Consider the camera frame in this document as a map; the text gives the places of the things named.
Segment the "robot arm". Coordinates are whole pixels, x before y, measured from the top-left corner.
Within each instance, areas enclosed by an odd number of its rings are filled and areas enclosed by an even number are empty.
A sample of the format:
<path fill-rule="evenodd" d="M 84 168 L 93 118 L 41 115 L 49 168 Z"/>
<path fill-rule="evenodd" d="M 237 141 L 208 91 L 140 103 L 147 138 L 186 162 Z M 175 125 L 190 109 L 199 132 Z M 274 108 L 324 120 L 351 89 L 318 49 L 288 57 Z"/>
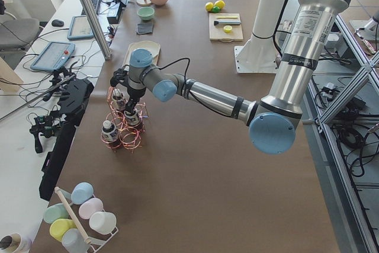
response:
<path fill-rule="evenodd" d="M 185 75 L 164 73 L 150 52 L 131 53 L 126 87 L 128 103 L 135 105 L 150 91 L 159 101 L 180 95 L 225 117 L 241 120 L 249 128 L 254 146 L 268 154 L 286 152 L 293 145 L 303 114 L 300 102 L 306 91 L 336 16 L 351 0 L 298 0 L 299 9 L 285 45 L 272 87 L 265 97 L 250 102 L 212 88 Z"/>

